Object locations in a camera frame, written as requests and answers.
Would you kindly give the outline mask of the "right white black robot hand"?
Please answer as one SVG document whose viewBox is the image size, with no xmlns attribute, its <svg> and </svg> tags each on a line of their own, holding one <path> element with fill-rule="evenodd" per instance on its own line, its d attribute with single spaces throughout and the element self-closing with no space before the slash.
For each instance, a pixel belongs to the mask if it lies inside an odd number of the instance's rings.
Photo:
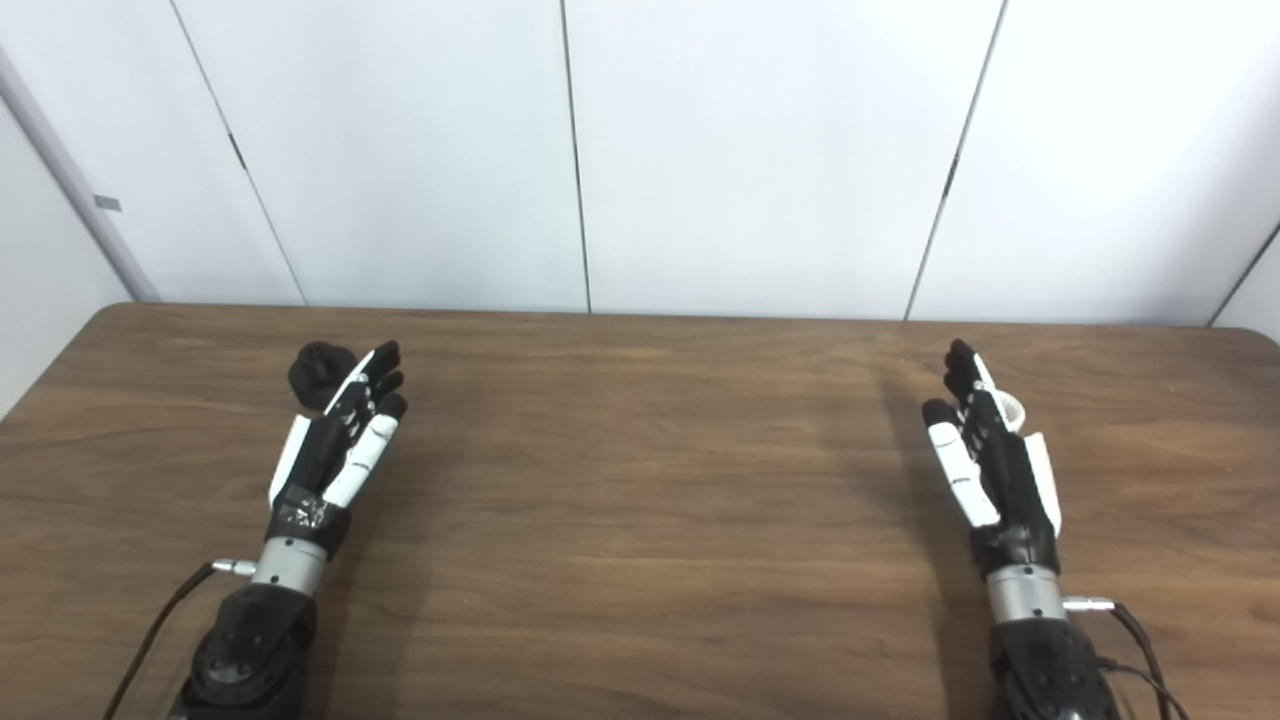
<svg viewBox="0 0 1280 720">
<path fill-rule="evenodd" d="M 1006 405 L 980 355 L 954 340 L 943 359 L 951 400 L 922 406 L 931 446 L 966 521 L 969 546 L 982 577 L 1030 565 L 1061 571 L 1061 524 L 1044 438 L 1024 436 L 1020 404 Z"/>
</svg>

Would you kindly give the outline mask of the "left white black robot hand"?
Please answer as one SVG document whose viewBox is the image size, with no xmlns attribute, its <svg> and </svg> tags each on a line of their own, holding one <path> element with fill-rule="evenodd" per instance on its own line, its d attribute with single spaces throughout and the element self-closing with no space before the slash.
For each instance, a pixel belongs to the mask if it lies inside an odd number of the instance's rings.
<svg viewBox="0 0 1280 720">
<path fill-rule="evenodd" d="M 266 539 L 310 543 L 334 559 L 351 525 L 351 506 L 372 475 L 408 410 L 401 346 L 390 340 L 362 357 L 314 341 L 287 379 L 303 413 L 292 421 L 269 487 Z"/>
</svg>

